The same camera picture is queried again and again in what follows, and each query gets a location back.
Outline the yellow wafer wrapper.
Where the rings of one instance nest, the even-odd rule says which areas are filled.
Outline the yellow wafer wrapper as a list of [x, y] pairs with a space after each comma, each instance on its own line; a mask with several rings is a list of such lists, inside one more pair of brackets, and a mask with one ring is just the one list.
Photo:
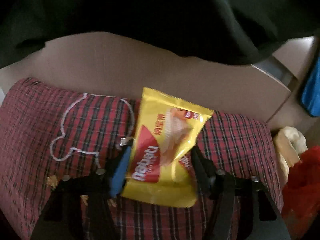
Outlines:
[[124, 198], [168, 207], [197, 200], [190, 151], [213, 111], [143, 88]]

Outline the red plastic bag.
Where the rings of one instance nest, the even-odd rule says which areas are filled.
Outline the red plastic bag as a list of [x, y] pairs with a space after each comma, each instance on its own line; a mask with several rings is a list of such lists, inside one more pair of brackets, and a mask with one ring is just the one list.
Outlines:
[[319, 146], [300, 156], [289, 169], [281, 211], [292, 239], [301, 239], [319, 214]]

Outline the yellowish plastic bin liner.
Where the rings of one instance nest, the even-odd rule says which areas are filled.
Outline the yellowish plastic bin liner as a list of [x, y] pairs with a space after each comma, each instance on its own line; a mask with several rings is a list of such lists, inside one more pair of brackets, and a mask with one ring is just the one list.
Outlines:
[[287, 183], [290, 168], [300, 162], [301, 154], [308, 150], [308, 147], [304, 135], [298, 129], [290, 126], [281, 128], [273, 137], [273, 143], [282, 189]]

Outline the red plaid tablecloth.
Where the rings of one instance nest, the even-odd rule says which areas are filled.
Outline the red plaid tablecloth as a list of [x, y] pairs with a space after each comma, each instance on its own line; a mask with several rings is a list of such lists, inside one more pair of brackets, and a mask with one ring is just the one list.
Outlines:
[[[139, 101], [84, 96], [32, 78], [8, 91], [1, 105], [1, 210], [21, 239], [31, 237], [52, 192], [48, 178], [88, 175], [117, 155]], [[236, 177], [257, 176], [277, 207], [283, 195], [270, 130], [238, 114], [215, 112], [198, 136], [206, 158]], [[213, 202], [191, 208], [150, 205], [118, 197], [111, 214], [121, 239], [200, 239]]]

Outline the blue microfiber towel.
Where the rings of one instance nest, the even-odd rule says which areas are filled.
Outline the blue microfiber towel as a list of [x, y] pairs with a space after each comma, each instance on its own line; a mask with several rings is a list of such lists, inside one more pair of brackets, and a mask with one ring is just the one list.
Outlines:
[[312, 117], [319, 117], [319, 56], [301, 93], [300, 102]]

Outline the black hanging cloth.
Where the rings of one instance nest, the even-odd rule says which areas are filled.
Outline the black hanging cloth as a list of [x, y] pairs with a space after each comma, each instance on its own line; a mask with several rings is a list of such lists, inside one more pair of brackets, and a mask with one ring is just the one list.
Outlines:
[[1, 67], [50, 40], [99, 31], [246, 65], [287, 40], [319, 35], [319, 0], [1, 0]]

